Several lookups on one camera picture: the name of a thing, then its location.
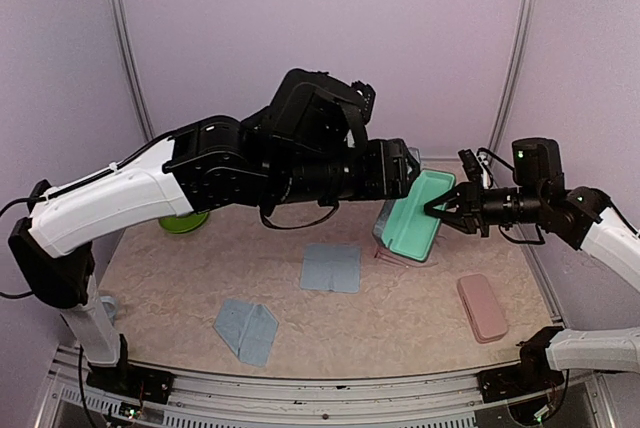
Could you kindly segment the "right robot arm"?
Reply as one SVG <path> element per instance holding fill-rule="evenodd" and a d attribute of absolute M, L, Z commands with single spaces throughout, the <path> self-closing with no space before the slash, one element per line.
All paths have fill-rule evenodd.
<path fill-rule="evenodd" d="M 512 153 L 514 187 L 486 188 L 477 157 L 470 150 L 460 151 L 466 181 L 427 202 L 425 214 L 461 233 L 483 237 L 493 226 L 507 230 L 530 224 L 537 234 L 556 235 L 637 288 L 639 232 L 610 196 L 596 188 L 566 188 L 559 145 L 553 139 L 518 139 Z M 550 372 L 572 369 L 638 372 L 639 330 L 545 327 L 522 344 L 511 381 L 518 390 L 531 392 Z"/>

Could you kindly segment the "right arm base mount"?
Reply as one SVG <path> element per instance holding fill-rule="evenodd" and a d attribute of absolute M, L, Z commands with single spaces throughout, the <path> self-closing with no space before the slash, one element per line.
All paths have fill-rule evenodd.
<path fill-rule="evenodd" d="M 544 327 L 518 344 L 516 364 L 480 371 L 477 380 L 483 402 L 498 402 L 561 386 L 565 375 L 550 367 L 545 352 L 551 339 L 561 331 L 560 326 Z"/>

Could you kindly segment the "grey-blue glasses case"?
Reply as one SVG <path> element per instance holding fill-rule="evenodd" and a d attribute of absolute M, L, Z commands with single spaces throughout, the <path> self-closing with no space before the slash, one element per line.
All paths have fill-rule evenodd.
<path fill-rule="evenodd" d="M 428 201 L 454 187 L 450 172 L 422 169 L 406 198 L 387 200 L 372 229 L 377 247 L 417 261 L 427 261 L 440 229 L 438 218 L 424 213 Z"/>

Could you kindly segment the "square light blue cloth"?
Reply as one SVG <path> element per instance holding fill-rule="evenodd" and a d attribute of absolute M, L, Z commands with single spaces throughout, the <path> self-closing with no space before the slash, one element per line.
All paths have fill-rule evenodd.
<path fill-rule="evenodd" d="M 360 290 L 360 276 L 360 246 L 314 243 L 305 248 L 301 289 L 355 294 Z"/>

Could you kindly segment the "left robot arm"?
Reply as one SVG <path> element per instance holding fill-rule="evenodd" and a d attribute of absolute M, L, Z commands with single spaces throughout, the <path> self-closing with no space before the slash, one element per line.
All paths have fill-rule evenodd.
<path fill-rule="evenodd" d="M 401 139 L 367 134 L 375 91 L 325 72 L 289 70 L 270 103 L 237 120 L 211 116 L 162 134 L 127 158 L 63 186 L 37 183 L 8 246 L 33 295 L 60 310 L 92 369 L 121 393 L 140 382 L 94 276 L 94 240 L 170 216 L 229 205 L 263 223 L 283 204 L 407 197 L 419 161 Z"/>

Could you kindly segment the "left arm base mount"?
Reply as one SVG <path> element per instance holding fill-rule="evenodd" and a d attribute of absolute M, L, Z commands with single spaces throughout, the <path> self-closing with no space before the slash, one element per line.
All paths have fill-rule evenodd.
<path fill-rule="evenodd" d="M 142 402 L 166 405 L 175 375 L 169 371 L 148 368 L 129 362 L 128 343 L 119 335 L 120 349 L 117 363 L 111 367 L 88 364 L 87 383 L 105 392 L 135 398 Z"/>

